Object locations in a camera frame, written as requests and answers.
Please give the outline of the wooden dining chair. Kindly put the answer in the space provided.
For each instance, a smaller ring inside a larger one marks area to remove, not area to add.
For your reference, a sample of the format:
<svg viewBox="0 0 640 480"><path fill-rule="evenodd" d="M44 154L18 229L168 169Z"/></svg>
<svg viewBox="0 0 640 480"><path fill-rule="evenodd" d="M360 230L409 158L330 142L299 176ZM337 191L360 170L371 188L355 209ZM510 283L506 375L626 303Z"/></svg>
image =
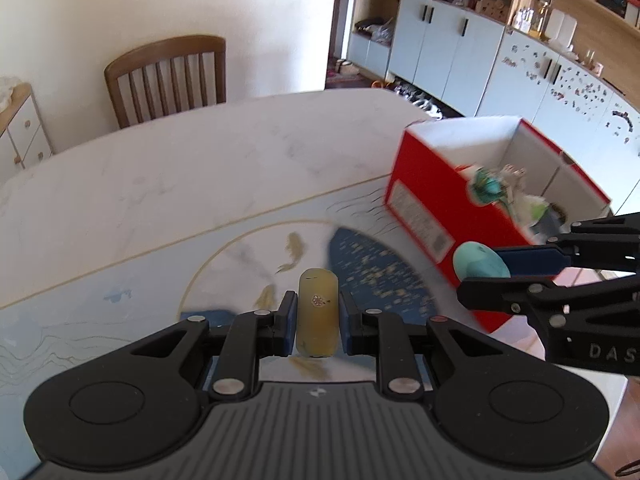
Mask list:
<svg viewBox="0 0 640 480"><path fill-rule="evenodd" d="M227 101L227 41L188 35L137 47L105 67L119 128Z"/></svg>

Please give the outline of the white wooden sideboard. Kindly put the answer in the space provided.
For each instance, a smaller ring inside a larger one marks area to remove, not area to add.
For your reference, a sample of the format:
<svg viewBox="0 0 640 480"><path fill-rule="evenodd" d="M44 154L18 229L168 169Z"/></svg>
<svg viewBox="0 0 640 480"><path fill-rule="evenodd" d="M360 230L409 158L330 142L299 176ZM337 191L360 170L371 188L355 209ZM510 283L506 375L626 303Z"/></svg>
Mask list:
<svg viewBox="0 0 640 480"><path fill-rule="evenodd" d="M27 82L13 88L11 103L1 112L0 142L1 184L53 155L32 86Z"/></svg>

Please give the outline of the teal round ball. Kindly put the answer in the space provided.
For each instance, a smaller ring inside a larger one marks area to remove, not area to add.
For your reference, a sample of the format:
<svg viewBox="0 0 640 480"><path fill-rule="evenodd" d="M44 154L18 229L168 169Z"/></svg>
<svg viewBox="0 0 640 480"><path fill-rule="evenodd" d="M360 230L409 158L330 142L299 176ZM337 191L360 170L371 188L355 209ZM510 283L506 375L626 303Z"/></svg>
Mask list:
<svg viewBox="0 0 640 480"><path fill-rule="evenodd" d="M510 278L511 272L502 258L491 248L477 242L462 243L452 256L454 273L460 281L466 278Z"/></svg>

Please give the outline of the red cardboard storage box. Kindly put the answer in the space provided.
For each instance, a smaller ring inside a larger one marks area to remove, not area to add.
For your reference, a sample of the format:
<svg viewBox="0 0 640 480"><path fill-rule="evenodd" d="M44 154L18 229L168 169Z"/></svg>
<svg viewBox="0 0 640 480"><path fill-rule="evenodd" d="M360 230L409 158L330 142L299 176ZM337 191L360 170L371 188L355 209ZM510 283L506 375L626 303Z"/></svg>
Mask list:
<svg viewBox="0 0 640 480"><path fill-rule="evenodd" d="M405 128L385 205L451 286L454 252L538 244L550 206L566 222L601 218L610 199L570 156L513 116L415 122Z"/></svg>

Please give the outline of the white wall cabinet unit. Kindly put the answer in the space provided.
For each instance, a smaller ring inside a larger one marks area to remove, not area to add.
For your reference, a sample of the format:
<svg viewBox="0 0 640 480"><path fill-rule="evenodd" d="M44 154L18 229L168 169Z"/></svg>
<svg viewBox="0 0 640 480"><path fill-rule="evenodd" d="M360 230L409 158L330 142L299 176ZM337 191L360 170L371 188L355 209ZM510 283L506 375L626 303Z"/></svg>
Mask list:
<svg viewBox="0 0 640 480"><path fill-rule="evenodd" d="M526 119L639 208L639 0L350 0L347 57L464 117Z"/></svg>

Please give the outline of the yellow cylindrical stone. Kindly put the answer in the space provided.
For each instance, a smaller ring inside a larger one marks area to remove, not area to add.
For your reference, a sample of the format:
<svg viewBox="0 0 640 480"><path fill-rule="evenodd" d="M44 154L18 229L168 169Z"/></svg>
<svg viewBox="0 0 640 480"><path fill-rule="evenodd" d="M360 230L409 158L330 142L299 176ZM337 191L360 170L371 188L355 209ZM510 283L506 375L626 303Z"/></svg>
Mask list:
<svg viewBox="0 0 640 480"><path fill-rule="evenodd" d="M296 348L307 358L333 356L338 343L338 278L312 268L299 278Z"/></svg>

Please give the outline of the green embroidered sachet pouch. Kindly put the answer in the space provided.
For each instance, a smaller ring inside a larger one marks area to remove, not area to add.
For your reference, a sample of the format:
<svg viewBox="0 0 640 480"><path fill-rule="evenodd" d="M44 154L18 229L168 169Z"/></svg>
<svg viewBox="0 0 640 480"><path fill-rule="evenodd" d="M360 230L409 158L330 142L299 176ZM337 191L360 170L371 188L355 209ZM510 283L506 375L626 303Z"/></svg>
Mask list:
<svg viewBox="0 0 640 480"><path fill-rule="evenodd" d="M501 169L471 165L459 170L468 180L468 192L478 206L497 206L529 236L553 236L565 231L564 209L526 191L526 169L513 165Z"/></svg>

